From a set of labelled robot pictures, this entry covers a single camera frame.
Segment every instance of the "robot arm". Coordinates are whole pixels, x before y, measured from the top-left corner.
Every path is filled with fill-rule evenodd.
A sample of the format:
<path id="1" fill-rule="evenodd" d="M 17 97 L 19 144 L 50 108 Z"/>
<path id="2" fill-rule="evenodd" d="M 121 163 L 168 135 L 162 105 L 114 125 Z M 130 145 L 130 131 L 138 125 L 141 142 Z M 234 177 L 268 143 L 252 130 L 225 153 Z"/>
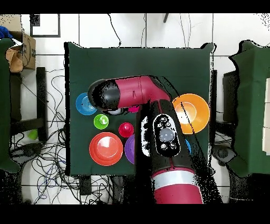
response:
<path id="1" fill-rule="evenodd" d="M 135 131 L 136 175 L 147 173 L 143 166 L 149 162 L 147 175 L 153 180 L 156 203 L 203 203 L 171 97 L 156 77 L 98 80 L 89 87 L 88 98 L 102 111 L 140 105 Z"/>

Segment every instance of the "red cup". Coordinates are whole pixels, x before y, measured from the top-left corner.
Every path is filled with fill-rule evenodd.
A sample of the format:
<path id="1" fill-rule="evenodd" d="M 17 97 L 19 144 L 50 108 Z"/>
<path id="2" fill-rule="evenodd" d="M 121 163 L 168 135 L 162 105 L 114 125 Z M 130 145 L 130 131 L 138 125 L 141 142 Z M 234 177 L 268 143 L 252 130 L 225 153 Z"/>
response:
<path id="1" fill-rule="evenodd" d="M 119 134 L 124 137 L 124 138 L 129 138 L 131 135 L 134 133 L 134 128 L 131 123 L 125 122 L 120 125 L 119 129 Z"/>

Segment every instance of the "white tiled floor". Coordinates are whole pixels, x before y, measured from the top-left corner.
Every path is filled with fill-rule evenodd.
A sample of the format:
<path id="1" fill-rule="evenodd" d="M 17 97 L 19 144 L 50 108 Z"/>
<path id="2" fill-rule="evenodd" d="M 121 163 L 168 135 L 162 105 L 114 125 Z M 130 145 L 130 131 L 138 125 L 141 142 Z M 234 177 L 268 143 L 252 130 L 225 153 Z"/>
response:
<path id="1" fill-rule="evenodd" d="M 270 42 L 269 21 L 262 14 L 190 14 L 190 23 L 188 14 L 181 14 L 184 36 L 181 29 L 180 16 L 177 13 L 171 13 L 166 23 L 163 23 L 164 13 L 147 14 L 147 47 L 163 46 L 169 48 L 200 48 L 204 43 L 214 42 L 217 49 L 214 52 L 214 69 L 218 70 L 217 80 L 217 111 L 223 111 L 223 87 L 222 77 L 226 72 L 235 70 L 233 63 L 228 56 L 238 51 L 239 42 L 242 40 L 253 40 L 257 44 L 266 45 Z M 82 47 L 116 47 L 119 40 L 116 37 L 111 24 L 110 18 L 106 14 L 61 14 L 61 37 L 60 38 L 35 38 L 36 39 L 36 66 L 46 67 L 47 71 L 63 68 L 64 46 L 65 41 L 71 41 Z M 144 13 L 138 14 L 111 14 L 112 23 L 121 40 L 121 46 L 145 47 L 146 30 Z M 26 34 L 30 34 L 30 17 L 22 15 L 22 24 Z M 33 27 L 33 34 L 57 34 L 57 16 L 56 14 L 41 14 L 41 26 Z M 64 76 L 64 70 L 47 72 L 47 91 L 51 93 L 56 105 L 61 100 L 61 95 L 51 85 L 51 80 L 56 76 Z M 22 72 L 24 84 L 36 93 L 35 71 L 24 70 Z M 65 81 L 64 77 L 54 78 L 53 84 L 63 94 L 63 101 L 59 105 L 58 111 L 65 117 Z M 48 105 L 54 110 L 54 100 L 48 94 Z M 22 86 L 22 117 L 30 119 L 36 117 L 36 98 L 24 86 Z M 51 121 L 54 114 L 48 109 L 48 121 Z M 217 114 L 217 119 L 222 120 L 222 114 Z M 53 123 L 49 133 L 57 130 L 57 123 Z M 25 138 L 21 141 L 26 144 L 30 141 Z M 57 136 L 53 136 L 49 143 L 57 142 Z M 211 165 L 215 170 L 215 180 L 218 185 L 223 201 L 227 202 L 229 197 L 229 177 L 225 167 L 218 165 L 217 161 L 212 158 Z M 38 172 L 42 172 L 36 162 L 33 166 Z M 23 172 L 22 190 L 24 198 L 34 201 L 38 197 L 36 187 L 40 175 L 33 170 L 31 162 L 28 162 Z M 58 186 L 48 188 L 51 202 L 56 196 Z M 59 194 L 61 204 L 79 203 L 73 197 L 69 189 L 61 190 Z M 59 203 L 56 198 L 53 204 Z M 40 200 L 38 203 L 48 204 L 49 198 Z"/>

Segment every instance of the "red plate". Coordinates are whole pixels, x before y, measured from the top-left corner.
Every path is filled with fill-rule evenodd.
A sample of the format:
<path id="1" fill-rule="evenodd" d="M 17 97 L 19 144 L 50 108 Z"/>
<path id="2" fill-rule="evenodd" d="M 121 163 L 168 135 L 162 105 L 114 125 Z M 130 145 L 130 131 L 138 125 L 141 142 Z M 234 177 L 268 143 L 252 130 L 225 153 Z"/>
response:
<path id="1" fill-rule="evenodd" d="M 102 132 L 92 139 L 89 153 L 99 165 L 114 165 L 122 157 L 123 144 L 117 135 L 111 132 Z"/>

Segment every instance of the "green cup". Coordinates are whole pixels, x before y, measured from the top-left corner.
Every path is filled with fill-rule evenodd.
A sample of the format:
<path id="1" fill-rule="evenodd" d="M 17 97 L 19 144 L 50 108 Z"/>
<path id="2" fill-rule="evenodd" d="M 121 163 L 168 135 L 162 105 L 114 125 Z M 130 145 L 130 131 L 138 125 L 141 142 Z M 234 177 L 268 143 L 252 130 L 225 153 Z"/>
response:
<path id="1" fill-rule="evenodd" d="M 37 139 L 37 129 L 31 130 L 30 133 L 28 134 L 28 138 L 32 140 Z"/>
<path id="2" fill-rule="evenodd" d="M 109 119 L 106 115 L 104 114 L 98 114 L 95 116 L 94 118 L 94 126 L 97 128 L 97 129 L 104 129 L 108 126 L 109 124 Z"/>

